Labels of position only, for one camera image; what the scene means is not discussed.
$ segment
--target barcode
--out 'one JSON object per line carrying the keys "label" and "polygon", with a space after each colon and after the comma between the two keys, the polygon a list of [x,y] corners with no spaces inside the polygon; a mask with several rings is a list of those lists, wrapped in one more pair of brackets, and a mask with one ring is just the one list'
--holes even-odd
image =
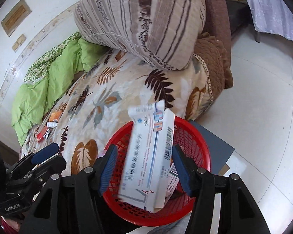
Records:
{"label": "barcode", "polygon": [[170,160],[171,145],[172,145],[172,129],[170,127],[167,127],[165,155],[164,155],[164,158],[166,160]]}
{"label": "barcode", "polygon": [[172,173],[177,174],[177,170],[176,170],[176,167],[175,167],[174,163],[171,165],[171,167],[170,167],[170,171],[171,171]]}
{"label": "barcode", "polygon": [[163,177],[163,174],[164,174],[164,166],[162,166],[161,177]]}

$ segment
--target white cardboard box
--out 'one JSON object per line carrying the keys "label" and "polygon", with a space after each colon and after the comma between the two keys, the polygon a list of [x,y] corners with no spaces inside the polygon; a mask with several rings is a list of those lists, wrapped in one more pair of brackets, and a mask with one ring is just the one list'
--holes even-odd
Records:
{"label": "white cardboard box", "polygon": [[134,121],[118,197],[156,213],[164,206],[175,115],[165,102],[129,108]]}

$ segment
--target floral bedspread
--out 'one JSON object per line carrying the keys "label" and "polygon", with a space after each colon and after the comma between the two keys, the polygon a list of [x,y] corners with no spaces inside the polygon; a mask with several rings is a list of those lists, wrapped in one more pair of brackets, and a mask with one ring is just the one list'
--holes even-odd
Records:
{"label": "floral bedspread", "polygon": [[[32,127],[21,158],[55,142],[67,162],[63,175],[76,174],[104,155],[109,139],[130,121],[129,106],[161,99],[185,119],[196,119],[205,112],[213,94],[204,60],[193,55],[185,70],[162,71],[132,54],[111,50],[71,86],[42,125]],[[64,111],[57,127],[47,140],[38,143],[36,135],[57,110]]]}

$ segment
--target table leg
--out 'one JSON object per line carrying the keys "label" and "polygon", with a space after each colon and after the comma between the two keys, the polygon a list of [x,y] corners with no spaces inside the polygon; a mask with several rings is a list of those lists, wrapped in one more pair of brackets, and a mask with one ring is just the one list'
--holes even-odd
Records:
{"label": "table leg", "polygon": [[261,33],[255,30],[255,41],[260,43],[261,41]]}

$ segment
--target striped pillow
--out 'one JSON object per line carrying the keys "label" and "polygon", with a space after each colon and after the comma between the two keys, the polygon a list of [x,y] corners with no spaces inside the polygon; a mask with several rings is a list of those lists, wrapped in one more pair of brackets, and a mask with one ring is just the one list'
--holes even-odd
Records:
{"label": "striped pillow", "polygon": [[205,15],[205,0],[80,0],[75,9],[85,40],[168,70],[186,68]]}

